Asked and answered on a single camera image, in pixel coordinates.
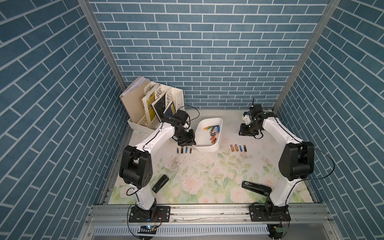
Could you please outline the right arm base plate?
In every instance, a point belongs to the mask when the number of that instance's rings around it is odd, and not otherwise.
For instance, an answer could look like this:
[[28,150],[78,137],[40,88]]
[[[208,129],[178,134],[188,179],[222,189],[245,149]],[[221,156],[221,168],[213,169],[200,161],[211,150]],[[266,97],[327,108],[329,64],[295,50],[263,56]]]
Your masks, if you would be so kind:
[[249,206],[250,217],[252,222],[290,222],[291,216],[287,206],[276,207],[276,206],[260,206],[253,205]]

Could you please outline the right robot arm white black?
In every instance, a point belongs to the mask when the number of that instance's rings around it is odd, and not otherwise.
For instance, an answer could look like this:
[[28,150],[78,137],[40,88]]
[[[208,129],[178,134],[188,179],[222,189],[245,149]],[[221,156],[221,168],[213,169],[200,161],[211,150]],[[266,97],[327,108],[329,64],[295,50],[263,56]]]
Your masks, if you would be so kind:
[[256,138],[265,131],[284,148],[278,164],[281,177],[273,190],[263,193],[267,196],[266,212],[284,212],[297,184],[314,171],[314,145],[296,137],[276,114],[263,110],[259,104],[244,112],[242,119],[244,123],[240,126],[240,136]]

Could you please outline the white plastic storage box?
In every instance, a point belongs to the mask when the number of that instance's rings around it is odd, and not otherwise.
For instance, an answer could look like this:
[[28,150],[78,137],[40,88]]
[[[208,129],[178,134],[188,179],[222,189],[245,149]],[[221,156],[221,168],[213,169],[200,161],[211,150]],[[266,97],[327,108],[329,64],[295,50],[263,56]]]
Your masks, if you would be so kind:
[[[220,133],[217,133],[217,126],[220,126]],[[209,118],[199,122],[196,132],[194,148],[200,153],[216,152],[220,148],[221,131],[223,130],[223,120],[221,118]]]

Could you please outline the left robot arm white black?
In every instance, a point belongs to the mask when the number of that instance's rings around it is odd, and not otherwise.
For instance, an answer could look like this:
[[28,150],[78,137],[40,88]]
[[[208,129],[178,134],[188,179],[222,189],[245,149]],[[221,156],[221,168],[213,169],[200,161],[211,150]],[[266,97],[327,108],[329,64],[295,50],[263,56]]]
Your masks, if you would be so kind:
[[169,139],[175,138],[178,146],[196,144],[195,133],[190,128],[190,116],[177,110],[172,117],[166,116],[159,127],[145,140],[135,146],[126,146],[123,151],[119,176],[134,189],[137,206],[149,211],[155,204],[155,197],[149,187],[153,174],[152,157]]

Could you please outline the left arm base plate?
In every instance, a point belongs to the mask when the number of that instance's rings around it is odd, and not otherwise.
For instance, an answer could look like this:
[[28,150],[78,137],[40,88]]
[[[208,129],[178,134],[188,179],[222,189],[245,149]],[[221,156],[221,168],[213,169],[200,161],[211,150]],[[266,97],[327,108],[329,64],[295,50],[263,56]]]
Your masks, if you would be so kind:
[[150,210],[143,210],[138,206],[133,206],[130,209],[129,223],[168,223],[170,219],[170,206],[152,207]]

